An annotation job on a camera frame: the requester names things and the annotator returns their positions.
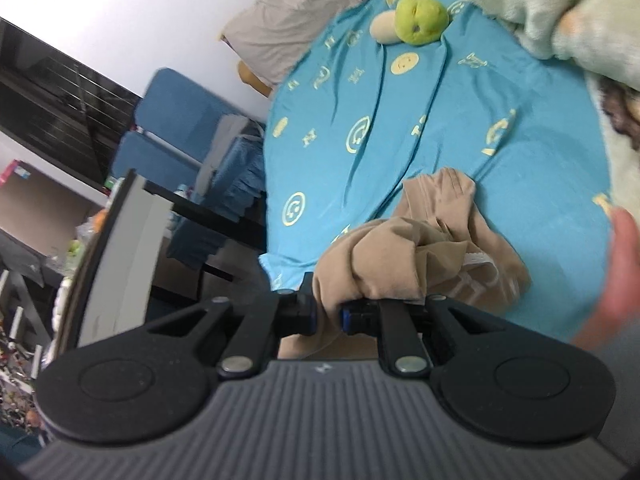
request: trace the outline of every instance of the bed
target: bed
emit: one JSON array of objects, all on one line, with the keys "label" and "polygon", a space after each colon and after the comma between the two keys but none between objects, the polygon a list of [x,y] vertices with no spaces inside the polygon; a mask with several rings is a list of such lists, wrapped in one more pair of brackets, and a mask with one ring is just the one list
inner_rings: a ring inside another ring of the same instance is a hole
[{"label": "bed", "polygon": [[[451,16],[440,42],[377,44],[369,24],[397,0],[362,0],[278,82],[260,262],[273,288],[297,288],[337,237],[391,214],[404,179],[456,168],[529,269],[506,317],[569,340],[602,289],[609,238],[607,156],[584,72],[535,59],[468,0],[440,1]],[[242,80],[270,94],[241,57]]]}]

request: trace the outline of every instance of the light green blanket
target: light green blanket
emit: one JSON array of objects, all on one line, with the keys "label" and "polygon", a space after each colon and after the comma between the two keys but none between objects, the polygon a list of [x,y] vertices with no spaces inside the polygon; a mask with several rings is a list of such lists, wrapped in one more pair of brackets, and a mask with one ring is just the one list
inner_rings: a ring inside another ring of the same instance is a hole
[{"label": "light green blanket", "polygon": [[640,89],[640,0],[471,0],[504,20],[541,59],[581,67]]}]

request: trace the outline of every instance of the green ball toy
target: green ball toy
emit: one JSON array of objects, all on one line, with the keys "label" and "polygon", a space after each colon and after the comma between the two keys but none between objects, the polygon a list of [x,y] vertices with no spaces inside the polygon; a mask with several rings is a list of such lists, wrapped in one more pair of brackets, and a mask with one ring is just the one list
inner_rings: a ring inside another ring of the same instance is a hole
[{"label": "green ball toy", "polygon": [[420,46],[438,41],[448,25],[449,13],[438,0],[398,0],[396,10],[377,15],[369,31],[381,44]]}]

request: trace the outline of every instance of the smiley face print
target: smiley face print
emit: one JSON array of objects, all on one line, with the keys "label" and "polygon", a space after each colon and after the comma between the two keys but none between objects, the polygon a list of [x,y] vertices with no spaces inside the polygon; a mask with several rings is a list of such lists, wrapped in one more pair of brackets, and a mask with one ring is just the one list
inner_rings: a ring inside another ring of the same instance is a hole
[{"label": "smiley face print", "polygon": [[405,74],[414,68],[419,61],[420,57],[415,52],[405,52],[404,54],[400,54],[400,56],[396,57],[394,62],[391,64],[391,73],[393,75]]},{"label": "smiley face print", "polygon": [[286,227],[295,224],[302,213],[305,211],[306,197],[304,193],[294,193],[285,202],[284,208],[282,208],[282,223]]}]

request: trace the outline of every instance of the beige cloth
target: beige cloth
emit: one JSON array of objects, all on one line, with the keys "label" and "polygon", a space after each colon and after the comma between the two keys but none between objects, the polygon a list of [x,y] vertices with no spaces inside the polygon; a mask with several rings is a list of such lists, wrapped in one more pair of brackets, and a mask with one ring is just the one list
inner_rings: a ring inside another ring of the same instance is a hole
[{"label": "beige cloth", "polygon": [[528,288],[529,273],[509,243],[489,229],[475,192],[476,184],[451,168],[405,181],[390,219],[367,222],[324,252],[313,283],[318,333],[286,338],[280,357],[375,355],[372,338],[340,335],[345,301],[423,301],[438,293],[494,314],[512,305]]},{"label": "beige cloth", "polygon": [[586,70],[640,90],[637,0],[471,0],[505,20],[540,59],[575,59]]}]

